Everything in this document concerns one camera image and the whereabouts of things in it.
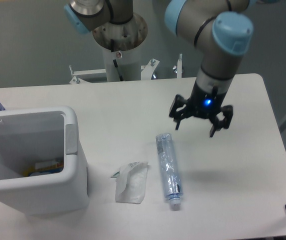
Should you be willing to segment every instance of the robotic arm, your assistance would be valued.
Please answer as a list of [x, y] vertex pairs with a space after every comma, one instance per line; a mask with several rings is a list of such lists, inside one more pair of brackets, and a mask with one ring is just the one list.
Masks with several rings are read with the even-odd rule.
[[[254, 29], [251, 21], [239, 13], [255, 2], [172, 0], [168, 5], [165, 12], [167, 27], [204, 54], [190, 97], [184, 99], [176, 95], [170, 108], [169, 116], [176, 122], [176, 130], [181, 120], [192, 116], [210, 120], [210, 137], [222, 128], [229, 128], [233, 106], [222, 106], [222, 102], [248, 51]], [[111, 52], [132, 50], [147, 35], [147, 27], [140, 27], [140, 22], [146, 25], [145, 21], [133, 13], [133, 0], [69, 0], [64, 10], [80, 33], [94, 30], [94, 39]], [[115, 68], [109, 71], [105, 64], [107, 73], [117, 69], [116, 76], [120, 80], [133, 79], [133, 74], [124, 78], [116, 59], [113, 63]], [[139, 75], [140, 66], [137, 64], [136, 67]], [[217, 117], [219, 113], [223, 113], [224, 119]]]
[[[228, 129], [233, 106], [221, 106], [253, 34], [253, 25], [238, 14], [255, 0], [173, 0], [165, 12], [167, 27], [203, 52], [204, 57], [188, 99], [176, 95], [169, 116], [180, 122], [191, 116], [209, 119], [210, 137]], [[223, 113], [224, 119], [217, 115]]]

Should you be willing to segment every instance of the gray floor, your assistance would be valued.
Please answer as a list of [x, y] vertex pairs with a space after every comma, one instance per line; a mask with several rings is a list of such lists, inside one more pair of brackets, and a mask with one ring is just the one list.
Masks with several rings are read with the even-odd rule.
[[[77, 70], [104, 68], [101, 51], [91, 34], [79, 35], [63, 12], [66, 0], [0, 2], [0, 88], [67, 84], [69, 65]], [[160, 78], [173, 78], [172, 66], [183, 53], [185, 77], [194, 77], [202, 60], [199, 51], [165, 27], [169, 0], [134, 0], [134, 10], [146, 20], [148, 37], [142, 63], [161, 61]], [[255, 33], [238, 73], [263, 76], [279, 121], [286, 113], [286, 0], [256, 4], [245, 13]], [[282, 135], [286, 148], [286, 131]]]

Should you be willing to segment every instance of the bolt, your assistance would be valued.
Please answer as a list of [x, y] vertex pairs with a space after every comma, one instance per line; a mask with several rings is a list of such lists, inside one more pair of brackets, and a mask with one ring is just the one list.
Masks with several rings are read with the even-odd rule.
[[156, 62], [157, 62], [157, 61], [155, 61], [155, 59], [152, 58], [152, 59], [151, 59], [151, 66], [154, 67], [154, 64], [155, 64]]
[[73, 76], [74, 71], [73, 71], [73, 69], [72, 69], [72, 65], [69, 66], [69, 70], [70, 70], [70, 72], [71, 72], [71, 75]]
[[119, 59], [122, 58], [122, 53], [121, 53], [121, 51], [118, 51], [118, 52], [116, 53], [116, 57], [119, 58]]

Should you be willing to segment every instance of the yellow item in bin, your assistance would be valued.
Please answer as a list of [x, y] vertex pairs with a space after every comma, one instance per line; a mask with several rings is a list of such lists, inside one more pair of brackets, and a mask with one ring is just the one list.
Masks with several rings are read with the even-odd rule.
[[30, 177], [31, 175], [44, 175], [44, 174], [56, 174], [63, 170], [63, 160], [50, 160], [43, 162], [36, 162], [35, 166], [32, 166], [23, 172], [24, 177]]

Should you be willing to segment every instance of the bottle cap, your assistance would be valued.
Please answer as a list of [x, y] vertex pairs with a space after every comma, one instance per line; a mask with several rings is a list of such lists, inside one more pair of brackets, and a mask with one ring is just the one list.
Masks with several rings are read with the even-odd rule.
[[181, 199], [179, 197], [174, 197], [169, 200], [169, 204], [172, 208], [176, 209], [179, 208], [181, 205]]

